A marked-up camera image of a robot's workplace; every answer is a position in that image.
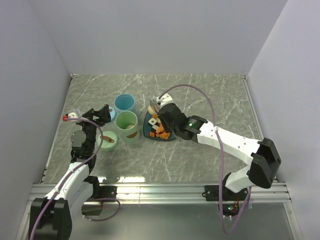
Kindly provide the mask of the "blue canister lid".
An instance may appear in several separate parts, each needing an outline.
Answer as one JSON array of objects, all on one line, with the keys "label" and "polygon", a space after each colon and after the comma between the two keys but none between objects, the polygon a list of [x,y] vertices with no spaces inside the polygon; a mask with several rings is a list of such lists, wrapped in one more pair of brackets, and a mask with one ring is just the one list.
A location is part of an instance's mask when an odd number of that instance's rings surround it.
[{"label": "blue canister lid", "polygon": [[108,109],[110,114],[110,123],[112,123],[117,117],[117,111],[112,106],[109,106]]}]

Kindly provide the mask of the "orange fried chicken piece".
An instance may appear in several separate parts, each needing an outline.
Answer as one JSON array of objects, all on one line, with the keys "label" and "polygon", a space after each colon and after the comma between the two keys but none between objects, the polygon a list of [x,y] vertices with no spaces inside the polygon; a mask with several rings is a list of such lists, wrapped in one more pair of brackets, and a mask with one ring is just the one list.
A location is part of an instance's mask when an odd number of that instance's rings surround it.
[{"label": "orange fried chicken piece", "polygon": [[161,138],[163,140],[168,140],[170,136],[171,136],[171,133],[166,132],[162,124],[156,130],[156,137],[158,138]]}]

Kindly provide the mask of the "aluminium rail frame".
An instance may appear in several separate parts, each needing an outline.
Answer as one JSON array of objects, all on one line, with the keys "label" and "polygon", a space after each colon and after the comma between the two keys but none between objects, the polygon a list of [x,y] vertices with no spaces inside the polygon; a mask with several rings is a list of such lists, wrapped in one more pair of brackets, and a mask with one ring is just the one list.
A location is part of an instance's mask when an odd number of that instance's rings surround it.
[{"label": "aluminium rail frame", "polygon": [[[87,112],[114,105],[131,94],[139,127],[150,100],[169,90],[187,116],[216,120],[220,129],[242,136],[236,148],[258,149],[263,135],[254,115],[246,77],[240,74],[74,74],[64,112]],[[92,175],[106,188],[110,202],[87,202],[72,221],[72,240],[300,240],[287,185],[254,186],[240,220],[220,220],[217,201],[207,201],[206,186],[226,174],[247,169],[239,158],[192,141],[156,141],[141,136],[101,150]],[[230,228],[231,234],[221,228]]]}]

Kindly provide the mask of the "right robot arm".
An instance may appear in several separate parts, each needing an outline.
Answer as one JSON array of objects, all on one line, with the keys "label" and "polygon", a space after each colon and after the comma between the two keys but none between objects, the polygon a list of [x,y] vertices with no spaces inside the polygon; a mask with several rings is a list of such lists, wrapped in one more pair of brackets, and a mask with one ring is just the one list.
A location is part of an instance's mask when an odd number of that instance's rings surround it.
[{"label": "right robot arm", "polygon": [[215,126],[202,117],[186,117],[174,103],[163,106],[158,104],[157,107],[157,114],[165,131],[183,140],[222,150],[246,164],[246,167],[224,178],[220,187],[220,194],[224,199],[231,200],[242,189],[250,186],[263,189],[272,186],[282,161],[271,139],[247,138]]}]

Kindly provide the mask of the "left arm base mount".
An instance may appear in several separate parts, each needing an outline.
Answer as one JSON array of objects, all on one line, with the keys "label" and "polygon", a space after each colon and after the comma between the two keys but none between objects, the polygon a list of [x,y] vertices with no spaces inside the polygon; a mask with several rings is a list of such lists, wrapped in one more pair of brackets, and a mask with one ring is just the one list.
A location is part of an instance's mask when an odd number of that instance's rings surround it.
[{"label": "left arm base mount", "polygon": [[93,194],[82,208],[82,214],[86,217],[99,216],[103,211],[104,203],[115,202],[117,197],[117,187],[115,185],[101,184],[97,176],[88,176],[84,182],[93,187]]}]

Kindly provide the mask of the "blue cylindrical canister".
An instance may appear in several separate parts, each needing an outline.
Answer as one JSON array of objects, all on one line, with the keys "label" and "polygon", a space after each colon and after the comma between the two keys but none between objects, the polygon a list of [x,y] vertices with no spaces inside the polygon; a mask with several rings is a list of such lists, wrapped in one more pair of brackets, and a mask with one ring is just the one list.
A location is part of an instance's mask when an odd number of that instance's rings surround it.
[{"label": "blue cylindrical canister", "polygon": [[130,111],[137,115],[136,100],[128,93],[120,94],[114,99],[114,108],[117,114],[124,111]]}]

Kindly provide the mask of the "metal tongs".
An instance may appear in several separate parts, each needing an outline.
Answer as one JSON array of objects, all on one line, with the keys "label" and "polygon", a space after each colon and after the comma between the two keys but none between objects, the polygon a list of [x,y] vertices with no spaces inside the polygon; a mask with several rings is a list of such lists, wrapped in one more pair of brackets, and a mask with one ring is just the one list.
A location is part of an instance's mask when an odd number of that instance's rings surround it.
[{"label": "metal tongs", "polygon": [[150,107],[153,110],[155,115],[158,115],[160,112],[160,109],[162,107],[162,102],[158,98],[153,98],[150,100]]}]

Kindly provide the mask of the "white round bun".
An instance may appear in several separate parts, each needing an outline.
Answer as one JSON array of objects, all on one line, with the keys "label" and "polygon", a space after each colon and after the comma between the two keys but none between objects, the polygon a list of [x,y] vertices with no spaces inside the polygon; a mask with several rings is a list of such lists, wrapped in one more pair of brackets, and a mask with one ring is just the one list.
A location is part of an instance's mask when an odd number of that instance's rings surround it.
[{"label": "white round bun", "polygon": [[151,107],[151,106],[148,107],[148,113],[149,113],[150,115],[156,115],[156,114],[157,114],[157,113],[155,112],[154,108]]}]

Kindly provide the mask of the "sushi roll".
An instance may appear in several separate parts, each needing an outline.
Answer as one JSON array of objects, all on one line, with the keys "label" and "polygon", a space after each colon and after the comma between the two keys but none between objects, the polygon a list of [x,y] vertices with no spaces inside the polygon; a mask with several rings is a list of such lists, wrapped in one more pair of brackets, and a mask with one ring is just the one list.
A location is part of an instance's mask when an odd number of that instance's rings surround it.
[{"label": "sushi roll", "polygon": [[148,123],[149,123],[151,126],[154,126],[154,125],[157,124],[157,120],[154,119],[154,118],[151,118],[151,119],[148,121]]}]

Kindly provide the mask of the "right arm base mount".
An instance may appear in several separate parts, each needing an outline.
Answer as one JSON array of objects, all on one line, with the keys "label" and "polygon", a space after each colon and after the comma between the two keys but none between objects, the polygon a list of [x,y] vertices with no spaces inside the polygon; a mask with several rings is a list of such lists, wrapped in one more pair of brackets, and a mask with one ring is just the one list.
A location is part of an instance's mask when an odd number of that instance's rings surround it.
[{"label": "right arm base mount", "polygon": [[[222,212],[224,216],[236,217],[241,209],[240,202],[244,201],[248,195],[248,189],[244,188],[238,193],[222,188]],[[219,186],[205,185],[202,197],[207,202],[219,202]]]}]

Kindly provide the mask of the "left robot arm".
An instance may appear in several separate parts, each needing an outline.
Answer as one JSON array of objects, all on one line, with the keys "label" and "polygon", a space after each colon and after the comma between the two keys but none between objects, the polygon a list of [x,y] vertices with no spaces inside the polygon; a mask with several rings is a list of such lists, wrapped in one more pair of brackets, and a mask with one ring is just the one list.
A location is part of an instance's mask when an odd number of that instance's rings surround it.
[{"label": "left robot arm", "polygon": [[73,221],[82,216],[82,206],[96,201],[101,195],[97,177],[91,176],[100,146],[96,146],[97,132],[111,122],[109,105],[85,113],[73,110],[63,116],[64,122],[81,126],[71,137],[69,167],[44,197],[35,198],[30,207],[28,238],[30,240],[67,240]]}]

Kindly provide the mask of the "green canister lid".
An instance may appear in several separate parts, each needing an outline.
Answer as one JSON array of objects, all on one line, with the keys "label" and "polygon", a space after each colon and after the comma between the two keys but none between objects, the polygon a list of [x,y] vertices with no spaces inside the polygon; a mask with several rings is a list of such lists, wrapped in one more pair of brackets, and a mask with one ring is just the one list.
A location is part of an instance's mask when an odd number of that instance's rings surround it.
[{"label": "green canister lid", "polygon": [[96,136],[96,144],[99,147],[100,144],[102,143],[100,150],[102,151],[112,151],[114,150],[118,144],[119,144],[119,139],[118,136],[115,132],[113,131],[104,131],[103,132],[103,137],[101,137],[101,134],[99,133]]}]

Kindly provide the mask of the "green cylindrical canister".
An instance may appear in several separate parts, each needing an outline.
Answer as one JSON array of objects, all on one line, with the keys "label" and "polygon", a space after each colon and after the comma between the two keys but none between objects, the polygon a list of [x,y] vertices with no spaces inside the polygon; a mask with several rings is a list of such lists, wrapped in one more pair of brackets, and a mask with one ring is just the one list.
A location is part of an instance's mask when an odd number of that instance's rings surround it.
[{"label": "green cylindrical canister", "polygon": [[140,139],[138,117],[131,111],[120,112],[115,119],[120,138],[125,144],[136,144]]}]

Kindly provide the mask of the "teal square plate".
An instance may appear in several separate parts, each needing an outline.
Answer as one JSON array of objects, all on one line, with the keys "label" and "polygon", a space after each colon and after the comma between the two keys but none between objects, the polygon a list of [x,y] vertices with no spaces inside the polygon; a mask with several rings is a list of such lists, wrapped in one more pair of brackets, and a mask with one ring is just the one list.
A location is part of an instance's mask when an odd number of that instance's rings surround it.
[{"label": "teal square plate", "polygon": [[174,137],[173,134],[171,134],[168,139],[163,139],[161,137],[157,136],[150,136],[150,132],[153,132],[154,134],[156,133],[156,130],[152,128],[152,126],[148,123],[148,121],[152,118],[152,115],[149,114],[147,111],[143,120],[143,135],[151,140],[158,141],[158,142],[169,142],[169,141],[174,141],[176,138]]}]

